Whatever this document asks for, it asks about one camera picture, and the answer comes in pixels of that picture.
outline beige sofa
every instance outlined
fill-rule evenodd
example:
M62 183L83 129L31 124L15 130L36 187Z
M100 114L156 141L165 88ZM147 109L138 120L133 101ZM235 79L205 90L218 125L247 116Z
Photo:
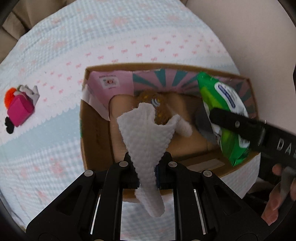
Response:
M0 29L0 62L35 24L74 0L20 0ZM296 134L296 27L278 0L182 0L251 79L260 118Z

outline white lettering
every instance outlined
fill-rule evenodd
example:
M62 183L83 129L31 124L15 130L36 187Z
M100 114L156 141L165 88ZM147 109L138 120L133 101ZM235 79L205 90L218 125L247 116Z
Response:
M278 143L278 147L276 148L277 150L282 150L284 146L284 139L280 138L279 139L279 143Z
M285 154L287 153L287 151L289 151L289 155L291 154L291 147L292 147L292 143L290 143L290 145L287 147Z

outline pink toy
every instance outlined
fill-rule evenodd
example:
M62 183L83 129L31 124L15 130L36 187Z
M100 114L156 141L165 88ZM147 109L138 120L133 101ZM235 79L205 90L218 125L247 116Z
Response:
M25 92L14 97L8 110L7 115L11 122L18 127L22 125L26 119L34 112L34 106Z

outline silver screw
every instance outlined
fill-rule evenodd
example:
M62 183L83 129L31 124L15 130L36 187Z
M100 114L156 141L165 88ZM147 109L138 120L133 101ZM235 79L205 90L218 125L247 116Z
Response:
M211 177L212 176L212 172L211 171L208 171L208 170L205 170L203 172L203 175L206 176L206 177Z
M170 161L170 162L168 163L168 165L169 165L170 167L176 167L176 166L177 166L177 163L174 162L174 161Z
M121 161L121 162L119 163L119 165L120 165L121 167L126 167L126 166L128 165L128 162L127 162L127 161Z
M86 177L90 177L90 176L92 176L93 175L93 171L92 170L86 170L85 172L84 172L84 175L86 176Z

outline orange pom-pom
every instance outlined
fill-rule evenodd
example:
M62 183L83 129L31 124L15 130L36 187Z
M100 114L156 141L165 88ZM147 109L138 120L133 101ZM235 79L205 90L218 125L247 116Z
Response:
M8 109L8 107L10 106L11 101L13 100L14 96L14 92L17 91L16 88L10 88L6 93L5 93L5 97L4 97L4 105L6 107L6 109Z

